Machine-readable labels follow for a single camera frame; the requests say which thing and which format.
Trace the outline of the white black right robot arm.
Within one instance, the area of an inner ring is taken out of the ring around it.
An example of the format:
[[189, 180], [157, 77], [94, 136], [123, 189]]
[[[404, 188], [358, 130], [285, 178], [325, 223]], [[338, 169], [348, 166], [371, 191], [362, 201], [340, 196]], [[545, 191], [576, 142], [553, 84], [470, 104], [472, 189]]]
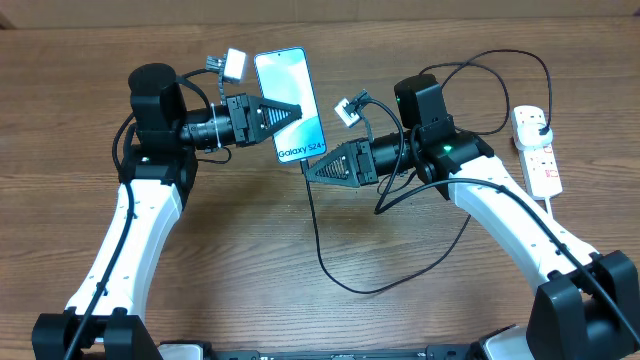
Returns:
[[639, 349], [639, 279], [622, 252], [599, 253], [543, 210], [478, 135], [455, 128], [436, 78], [394, 88], [398, 131], [341, 144], [306, 168], [308, 182], [374, 184], [414, 169], [477, 220], [512, 258], [535, 299], [526, 326], [452, 351], [458, 359], [621, 359]]

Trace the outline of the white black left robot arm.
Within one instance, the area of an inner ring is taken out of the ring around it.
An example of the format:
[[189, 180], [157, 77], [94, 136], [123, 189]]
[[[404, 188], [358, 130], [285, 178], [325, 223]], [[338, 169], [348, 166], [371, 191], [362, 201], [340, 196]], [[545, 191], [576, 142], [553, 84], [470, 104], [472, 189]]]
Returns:
[[108, 359], [203, 359], [199, 344], [155, 344], [144, 324], [150, 285], [167, 237], [195, 182], [197, 151], [259, 144], [299, 120], [297, 104], [245, 93], [188, 110], [183, 88], [206, 95], [163, 63], [128, 79], [131, 115], [114, 138], [120, 186], [98, 255], [61, 313], [41, 314], [31, 342], [38, 359], [80, 359], [100, 342]]

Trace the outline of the blue Galaxy S24 smartphone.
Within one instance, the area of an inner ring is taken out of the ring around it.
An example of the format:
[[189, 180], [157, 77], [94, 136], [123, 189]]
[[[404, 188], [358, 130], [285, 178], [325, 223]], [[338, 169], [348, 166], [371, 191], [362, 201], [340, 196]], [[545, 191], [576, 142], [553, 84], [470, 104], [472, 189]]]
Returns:
[[327, 145], [305, 49], [259, 53], [254, 66], [264, 98], [300, 110], [299, 117], [273, 137], [278, 161], [290, 163], [324, 154]]

